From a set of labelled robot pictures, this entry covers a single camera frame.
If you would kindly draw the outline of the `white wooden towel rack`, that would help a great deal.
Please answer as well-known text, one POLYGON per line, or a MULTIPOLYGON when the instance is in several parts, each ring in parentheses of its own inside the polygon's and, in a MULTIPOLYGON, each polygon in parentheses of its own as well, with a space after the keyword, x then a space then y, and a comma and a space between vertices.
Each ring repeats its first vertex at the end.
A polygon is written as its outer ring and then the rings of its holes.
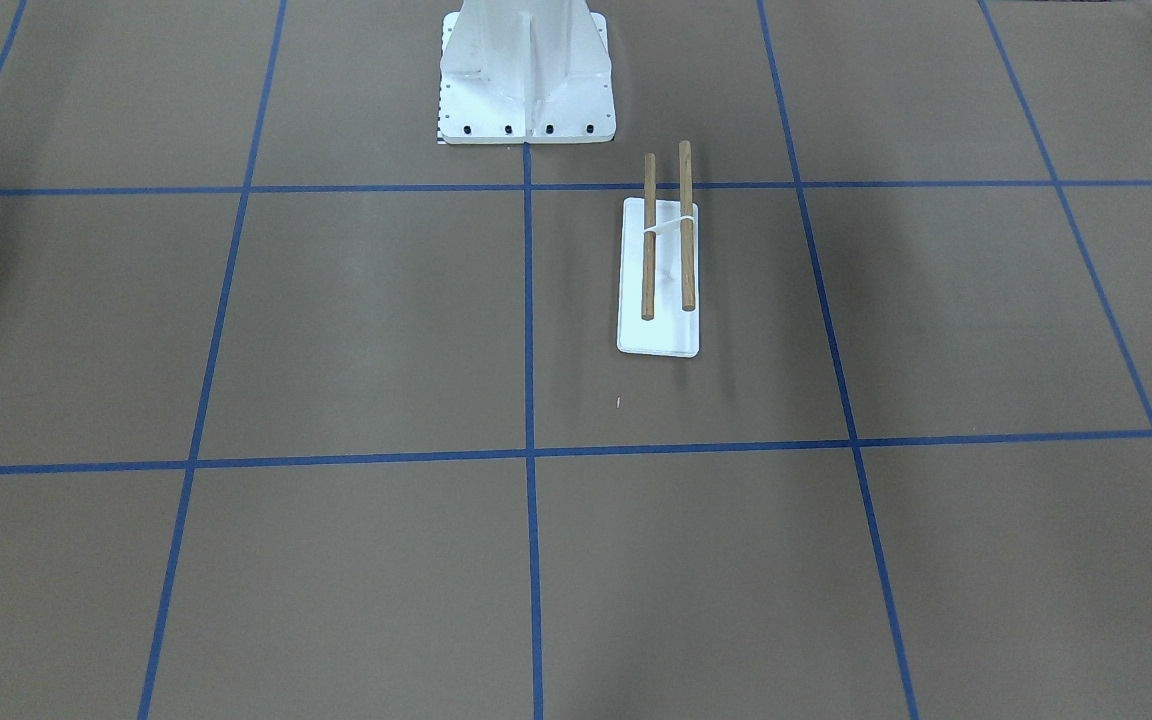
POLYGON ((700 232, 690 141, 679 143, 679 199, 659 199, 654 156, 645 156, 643 196, 623 200, 616 323, 622 354, 699 354, 700 232))

